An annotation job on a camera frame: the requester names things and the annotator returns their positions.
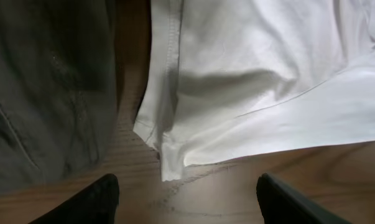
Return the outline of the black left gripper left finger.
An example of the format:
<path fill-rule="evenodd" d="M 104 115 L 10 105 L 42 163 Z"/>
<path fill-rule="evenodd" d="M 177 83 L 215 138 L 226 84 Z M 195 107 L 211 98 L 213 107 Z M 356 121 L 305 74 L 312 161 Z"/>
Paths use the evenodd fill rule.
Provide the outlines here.
<path fill-rule="evenodd" d="M 114 224 L 119 183 L 106 174 L 30 224 Z"/>

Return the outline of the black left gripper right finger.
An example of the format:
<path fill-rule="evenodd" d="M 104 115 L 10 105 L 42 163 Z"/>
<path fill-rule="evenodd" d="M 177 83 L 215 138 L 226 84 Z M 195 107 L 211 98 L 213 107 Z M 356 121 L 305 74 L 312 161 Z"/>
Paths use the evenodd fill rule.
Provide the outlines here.
<path fill-rule="evenodd" d="M 268 173 L 258 178 L 256 195 L 265 224 L 349 223 Z"/>

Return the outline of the white t-shirt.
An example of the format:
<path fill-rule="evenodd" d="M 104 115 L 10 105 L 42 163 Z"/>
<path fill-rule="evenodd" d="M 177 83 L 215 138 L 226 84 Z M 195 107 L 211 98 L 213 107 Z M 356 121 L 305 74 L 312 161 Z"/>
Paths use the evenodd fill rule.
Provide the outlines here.
<path fill-rule="evenodd" d="M 134 132 L 186 167 L 375 141 L 375 1 L 156 0 Z"/>

